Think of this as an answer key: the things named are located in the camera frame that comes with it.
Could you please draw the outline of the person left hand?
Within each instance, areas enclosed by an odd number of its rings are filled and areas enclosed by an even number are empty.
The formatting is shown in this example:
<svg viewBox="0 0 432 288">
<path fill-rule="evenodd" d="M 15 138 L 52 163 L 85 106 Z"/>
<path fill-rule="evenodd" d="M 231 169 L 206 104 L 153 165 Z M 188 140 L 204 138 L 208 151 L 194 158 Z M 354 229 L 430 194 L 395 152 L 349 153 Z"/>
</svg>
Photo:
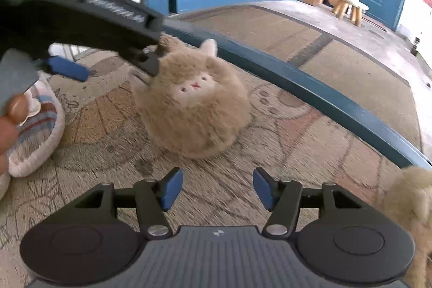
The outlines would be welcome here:
<svg viewBox="0 0 432 288">
<path fill-rule="evenodd" d="M 0 173 L 4 174 L 8 168 L 6 152 L 18 139 L 17 125 L 20 124 L 28 114 L 29 103 L 24 94 L 15 95 L 6 107 L 6 115 L 1 117 L 0 127 Z"/>
</svg>

